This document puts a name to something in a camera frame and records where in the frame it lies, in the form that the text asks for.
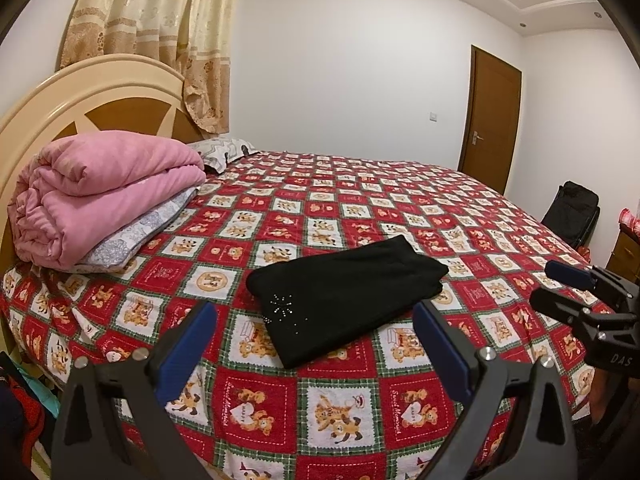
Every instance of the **blue gripper pad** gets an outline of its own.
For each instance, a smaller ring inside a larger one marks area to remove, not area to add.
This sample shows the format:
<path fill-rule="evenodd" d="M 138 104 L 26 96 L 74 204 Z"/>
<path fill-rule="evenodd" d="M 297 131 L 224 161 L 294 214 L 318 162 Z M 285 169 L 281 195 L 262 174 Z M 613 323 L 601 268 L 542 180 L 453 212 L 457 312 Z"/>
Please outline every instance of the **blue gripper pad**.
<path fill-rule="evenodd" d="M 462 331 L 449 326 L 435 307 L 432 308 L 434 314 L 422 302 L 414 306 L 415 335 L 433 364 L 447 395 L 466 406 L 473 398 L 472 388 L 476 382 L 472 369 L 475 367 L 477 372 L 475 347 Z"/>
<path fill-rule="evenodd" d="M 567 286 L 572 286 L 578 290 L 593 291 L 596 280 L 588 270 L 577 269 L 569 264 L 562 264 L 551 260 L 546 263 L 545 274 L 548 278 L 556 280 Z"/>
<path fill-rule="evenodd" d="M 159 360 L 152 362 L 156 399 L 161 406 L 180 397 L 215 332 L 217 320 L 216 306 L 203 301 L 187 314 L 180 325 L 161 337 L 154 348 L 154 351 L 159 351 Z"/>

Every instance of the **cream wooden headboard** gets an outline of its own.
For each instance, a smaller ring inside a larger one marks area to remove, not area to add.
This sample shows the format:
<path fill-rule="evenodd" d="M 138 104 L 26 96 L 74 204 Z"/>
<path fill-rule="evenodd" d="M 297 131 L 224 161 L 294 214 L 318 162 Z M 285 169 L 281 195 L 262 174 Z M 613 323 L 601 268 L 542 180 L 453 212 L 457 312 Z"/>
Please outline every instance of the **cream wooden headboard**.
<path fill-rule="evenodd" d="M 201 140 L 182 102 L 183 81 L 148 57 L 94 57 L 57 72 L 0 119 L 0 277 L 16 259 L 6 206 L 30 158 L 52 140 L 97 130 Z M 0 350 L 11 350 L 4 319 L 0 324 Z"/>

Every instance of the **beige floral curtain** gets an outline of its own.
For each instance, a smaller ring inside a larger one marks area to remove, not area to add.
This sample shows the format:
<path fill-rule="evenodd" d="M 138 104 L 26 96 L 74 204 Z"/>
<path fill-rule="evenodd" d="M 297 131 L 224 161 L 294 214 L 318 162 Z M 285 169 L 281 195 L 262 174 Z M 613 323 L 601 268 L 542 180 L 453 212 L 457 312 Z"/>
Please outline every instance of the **beige floral curtain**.
<path fill-rule="evenodd" d="M 210 134 L 226 133 L 235 1 L 78 0 L 60 68 L 116 52 L 158 59 L 184 75 L 184 103 L 194 122 Z"/>

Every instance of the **black folded cloth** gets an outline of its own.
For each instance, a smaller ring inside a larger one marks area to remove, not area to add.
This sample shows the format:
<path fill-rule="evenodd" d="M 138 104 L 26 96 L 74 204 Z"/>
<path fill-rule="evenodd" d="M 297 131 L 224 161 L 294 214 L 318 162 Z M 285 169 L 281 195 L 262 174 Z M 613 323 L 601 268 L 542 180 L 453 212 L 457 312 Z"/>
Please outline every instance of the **black folded cloth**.
<path fill-rule="evenodd" d="M 447 266 L 402 236 L 254 270 L 246 287 L 285 368 L 340 348 L 442 291 Z"/>

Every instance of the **black garment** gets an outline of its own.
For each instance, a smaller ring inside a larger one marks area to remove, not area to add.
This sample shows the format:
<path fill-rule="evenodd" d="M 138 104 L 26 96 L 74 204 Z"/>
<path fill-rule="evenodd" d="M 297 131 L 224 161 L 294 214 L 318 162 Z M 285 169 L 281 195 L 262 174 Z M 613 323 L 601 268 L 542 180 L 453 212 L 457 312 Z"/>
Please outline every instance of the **black garment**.
<path fill-rule="evenodd" d="M 0 432 L 6 434 L 11 443 L 19 448 L 23 430 L 22 405 L 11 390 L 8 374 L 0 368 Z"/>
<path fill-rule="evenodd" d="M 447 266 L 416 254 L 404 237 L 254 270 L 246 280 L 285 368 L 388 323 L 442 291 Z"/>
<path fill-rule="evenodd" d="M 20 452 L 14 446 L 11 438 L 4 431 L 0 431 L 0 478 L 7 480 L 38 480 L 22 463 Z"/>

